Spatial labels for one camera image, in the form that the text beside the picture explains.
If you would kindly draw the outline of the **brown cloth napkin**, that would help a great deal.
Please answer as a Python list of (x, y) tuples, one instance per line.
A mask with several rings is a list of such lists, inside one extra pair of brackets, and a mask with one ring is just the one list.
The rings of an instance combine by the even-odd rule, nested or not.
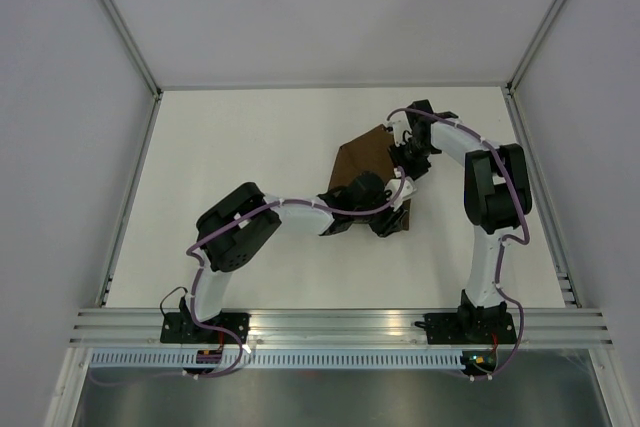
[[(364, 172), (377, 174), (386, 185), (392, 178), (394, 170), (388, 153), (388, 147), (392, 143), (392, 135), (383, 126), (379, 125), (341, 145), (336, 154), (328, 190), (337, 186), (346, 186)], [(403, 206), (408, 208), (409, 229), (411, 202), (407, 200)]]

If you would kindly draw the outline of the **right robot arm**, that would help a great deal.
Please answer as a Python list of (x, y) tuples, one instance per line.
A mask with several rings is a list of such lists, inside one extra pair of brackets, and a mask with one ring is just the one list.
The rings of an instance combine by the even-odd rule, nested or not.
[(394, 166), (412, 180), (428, 171), (432, 154), (444, 153), (462, 166), (463, 206), (474, 227), (470, 275), (457, 309), (427, 313), (416, 327), (430, 345), (517, 344), (521, 331), (508, 312), (513, 300), (501, 274), (508, 245), (530, 241), (532, 194), (523, 148), (486, 139), (455, 114), (434, 112), (428, 100), (392, 111), (385, 128), (394, 138)]

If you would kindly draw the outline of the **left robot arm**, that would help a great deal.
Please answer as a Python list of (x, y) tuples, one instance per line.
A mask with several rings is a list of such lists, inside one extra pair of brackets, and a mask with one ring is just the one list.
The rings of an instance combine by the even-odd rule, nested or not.
[(276, 233), (334, 236), (366, 225), (385, 238), (404, 228), (405, 203), (415, 193), (413, 179), (396, 168), (389, 181), (365, 172), (346, 186), (311, 198), (283, 198), (246, 182), (196, 222), (197, 240), (186, 255), (199, 267), (187, 294), (184, 332), (206, 343), (218, 331), (217, 316), (232, 273), (249, 263)]

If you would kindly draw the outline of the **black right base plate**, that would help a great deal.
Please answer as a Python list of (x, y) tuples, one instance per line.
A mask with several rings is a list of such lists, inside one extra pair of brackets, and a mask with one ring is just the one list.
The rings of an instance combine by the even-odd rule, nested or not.
[(511, 314), (463, 320), (457, 313), (426, 313), (413, 325), (426, 334), (429, 345), (513, 345), (517, 333)]

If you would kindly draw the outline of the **aluminium front mounting rail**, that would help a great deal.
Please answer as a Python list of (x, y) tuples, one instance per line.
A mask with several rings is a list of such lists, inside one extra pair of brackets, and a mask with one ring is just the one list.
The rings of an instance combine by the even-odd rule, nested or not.
[[(247, 340), (267, 349), (412, 349), (427, 345), (416, 309), (261, 310), (248, 312)], [(156, 347), (163, 316), (154, 309), (80, 310), (67, 334), (71, 347)], [(523, 349), (611, 349), (597, 309), (534, 308), (525, 312)]]

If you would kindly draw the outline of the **aluminium frame rail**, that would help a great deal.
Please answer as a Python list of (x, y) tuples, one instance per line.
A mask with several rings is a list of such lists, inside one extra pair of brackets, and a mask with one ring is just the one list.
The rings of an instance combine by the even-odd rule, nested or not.
[(518, 61), (516, 68), (505, 82), (503, 92), (512, 96), (518, 86), (523, 81), (526, 73), (528, 72), (532, 62), (536, 58), (539, 50), (542, 48), (547, 37), (550, 35), (553, 27), (558, 21), (560, 15), (565, 9), (569, 0), (552, 0), (546, 9), (541, 21), (539, 22), (534, 34), (527, 44), (524, 53)]

